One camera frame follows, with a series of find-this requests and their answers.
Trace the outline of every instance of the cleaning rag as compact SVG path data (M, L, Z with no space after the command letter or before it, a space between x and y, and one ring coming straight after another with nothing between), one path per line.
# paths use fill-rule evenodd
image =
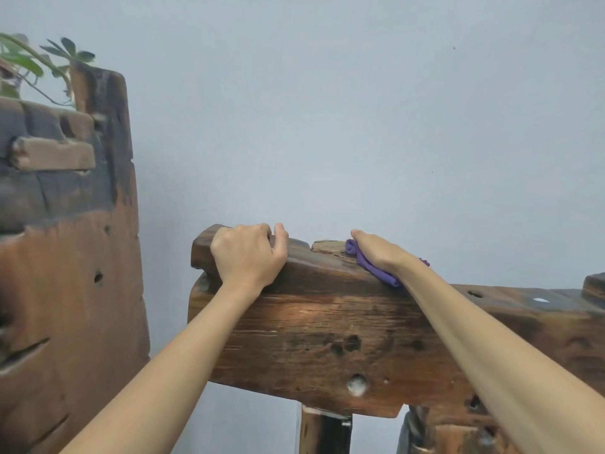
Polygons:
M393 287L402 286L401 282L398 281L397 278L393 274L389 274L388 272L385 272L382 269L378 269L372 263L370 263L366 259L366 257L362 253L362 251L359 250L359 245L357 245L357 241L355 239L347 240L347 242L344 245L344 250L346 251L347 255L351 255L351 256L356 255L357 263L359 264L359 266L363 267L364 269L367 269L370 273L374 274L374 276L376 278L382 280L384 283L388 283L390 286L393 286ZM430 264L428 264L428 261L425 261L424 259L420 259L420 260L425 265L430 266Z

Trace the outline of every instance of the human arm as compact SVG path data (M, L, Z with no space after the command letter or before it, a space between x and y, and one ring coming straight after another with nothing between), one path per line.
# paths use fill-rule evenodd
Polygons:
M69 443L61 454L167 454L239 318L287 259L288 234L266 224L221 228L211 245L223 281L212 301Z
M352 231L374 266L397 276L481 401L524 454L605 451L605 399L467 300L397 245Z

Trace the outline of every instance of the wooden furniture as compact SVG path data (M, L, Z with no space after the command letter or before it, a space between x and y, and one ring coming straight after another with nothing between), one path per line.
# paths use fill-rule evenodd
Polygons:
M78 111L0 98L0 452L61 450L149 353L123 76Z
M221 284L210 252L219 227L193 242L191 265L204 274L189 321ZM605 274L588 276L582 290L453 287L605 395ZM358 266L344 242L290 239L286 266L237 325L211 380L323 410L314 426L333 413L350 428L353 413L393 418L411 405L410 452L516 452L410 294ZM314 436L341 436L323 427ZM305 432L301 445L310 443Z

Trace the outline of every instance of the white wall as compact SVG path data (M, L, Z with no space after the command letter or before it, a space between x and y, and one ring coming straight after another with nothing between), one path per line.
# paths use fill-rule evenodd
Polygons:
M578 288L604 270L605 0L3 0L0 16L126 77L153 351L185 326L190 245L214 223L279 220L308 242L358 227L450 282ZM176 452L291 453L296 409L211 385ZM394 452L399 426L356 418L352 453Z

